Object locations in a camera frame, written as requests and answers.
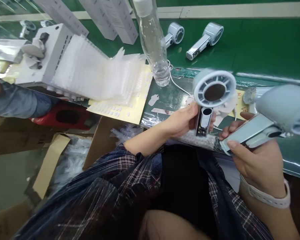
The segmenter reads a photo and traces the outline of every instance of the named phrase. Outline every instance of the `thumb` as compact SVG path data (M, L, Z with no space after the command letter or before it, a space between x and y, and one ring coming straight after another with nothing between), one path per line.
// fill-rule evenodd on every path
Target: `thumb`
M190 105L182 108L180 111L185 119L190 120L198 114L199 106L195 101L193 101Z
M255 155L246 147L233 140L229 140L227 144L231 151L236 155L236 157L240 158L242 161L248 164L253 162Z

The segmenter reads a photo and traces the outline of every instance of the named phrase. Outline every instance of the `water bottle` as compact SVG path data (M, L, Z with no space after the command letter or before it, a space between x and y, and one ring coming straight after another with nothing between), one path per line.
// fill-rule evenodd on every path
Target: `water bottle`
M142 49L151 66L154 80L160 87L167 86L170 82L170 69L155 0L133 0L133 4L138 15Z

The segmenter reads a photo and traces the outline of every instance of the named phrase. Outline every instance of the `white watch strap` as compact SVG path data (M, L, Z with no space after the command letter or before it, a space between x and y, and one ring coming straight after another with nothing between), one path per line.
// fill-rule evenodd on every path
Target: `white watch strap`
M276 208L288 208L290 206L290 188L287 180L284 180L284 185L286 187L287 192L287 195L284 198L275 198L267 193L258 190L254 186L251 186L241 174L240 182L252 197L258 199L263 203L266 203Z

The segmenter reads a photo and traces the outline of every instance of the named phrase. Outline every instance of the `hand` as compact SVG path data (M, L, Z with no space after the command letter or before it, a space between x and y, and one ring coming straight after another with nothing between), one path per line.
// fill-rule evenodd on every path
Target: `hand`
M254 114L242 112L240 115L249 120ZM220 134L220 140L225 139L244 121L234 121L225 127ZM276 140L270 140L253 152L235 141L228 141L228 146L235 154L233 160L238 171L245 180L260 191L275 198L286 196L283 177L283 158Z
M195 128L196 119L199 111L198 104L193 101L185 108L181 108L175 111L167 120L159 123L163 131L167 133L169 137L180 137L186 134L190 129ZM209 131L213 129L213 123L216 121L216 115L213 113Z

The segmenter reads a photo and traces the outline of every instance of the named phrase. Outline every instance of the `right hand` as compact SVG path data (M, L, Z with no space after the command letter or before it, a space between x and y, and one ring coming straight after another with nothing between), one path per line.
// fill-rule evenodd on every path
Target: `right hand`
M242 112L240 115L249 120L254 114ZM228 137L244 121L234 121L220 133L220 140ZM275 198L286 196L283 177L283 158L275 139L270 140L253 152L236 141L228 141L228 146L235 154L233 160L238 171L252 186Z

